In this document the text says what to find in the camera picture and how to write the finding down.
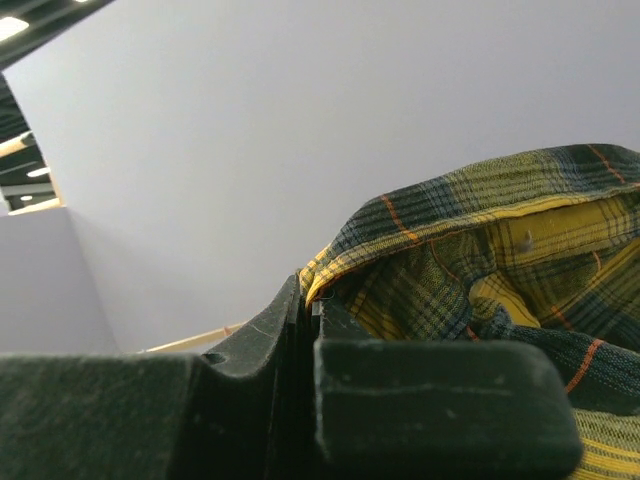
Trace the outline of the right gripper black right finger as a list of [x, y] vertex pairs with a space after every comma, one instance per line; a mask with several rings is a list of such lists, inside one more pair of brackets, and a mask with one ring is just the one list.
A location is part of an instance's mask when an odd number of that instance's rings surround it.
[[510, 341], [378, 340], [314, 304], [315, 445], [335, 479], [563, 479], [583, 446], [560, 376]]

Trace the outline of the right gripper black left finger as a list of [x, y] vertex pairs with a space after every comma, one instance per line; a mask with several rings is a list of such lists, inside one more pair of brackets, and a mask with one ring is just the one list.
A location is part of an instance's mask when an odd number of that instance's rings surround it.
[[3, 355], [2, 477], [292, 478], [299, 306], [290, 277], [201, 355]]

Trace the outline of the yellow plaid shirt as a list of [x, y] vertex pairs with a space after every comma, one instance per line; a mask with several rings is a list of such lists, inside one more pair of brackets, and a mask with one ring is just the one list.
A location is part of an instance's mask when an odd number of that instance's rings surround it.
[[381, 339], [515, 340], [558, 369], [578, 479], [639, 475], [639, 155], [610, 144], [466, 166], [362, 206], [299, 274]]

